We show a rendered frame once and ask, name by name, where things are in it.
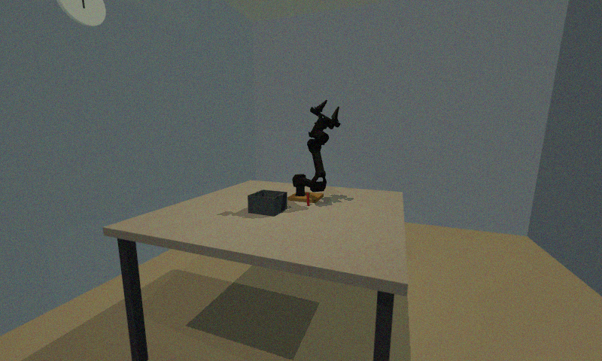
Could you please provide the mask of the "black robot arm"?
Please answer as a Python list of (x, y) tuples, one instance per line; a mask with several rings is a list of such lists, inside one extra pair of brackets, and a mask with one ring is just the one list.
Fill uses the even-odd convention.
[[(307, 142), (315, 165), (315, 176), (312, 180), (309, 180), (304, 174), (295, 174), (293, 176), (293, 186), (296, 187), (295, 196), (305, 196), (305, 187), (310, 187), (312, 192), (324, 191), (327, 184), (325, 179), (326, 172), (321, 158), (321, 145), (324, 145), (329, 140), (329, 135), (314, 126), (312, 131), (309, 132), (309, 137), (315, 138), (309, 139)], [(323, 181), (316, 182), (319, 177), (322, 177)]]

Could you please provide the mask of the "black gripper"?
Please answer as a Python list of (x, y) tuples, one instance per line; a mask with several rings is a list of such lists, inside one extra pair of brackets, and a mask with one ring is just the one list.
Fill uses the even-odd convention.
[[(330, 119), (329, 117), (326, 117), (325, 115), (321, 114), (325, 104), (327, 103), (327, 100), (324, 101), (322, 104), (320, 104), (319, 106), (313, 108), (311, 107), (310, 112), (312, 112), (313, 114), (317, 115), (319, 118), (317, 120), (317, 122), (315, 123), (315, 126), (317, 128), (319, 128), (320, 130), (324, 130), (326, 129), (325, 126), (327, 125), (328, 122), (330, 122), (330, 124), (334, 125), (335, 127), (339, 127), (341, 123), (339, 123), (338, 121), (338, 112), (339, 112), (339, 106), (338, 108), (334, 111), (333, 115), (332, 115), (332, 119)], [(324, 117), (324, 118), (323, 118)], [(325, 120), (325, 118), (327, 120)]]

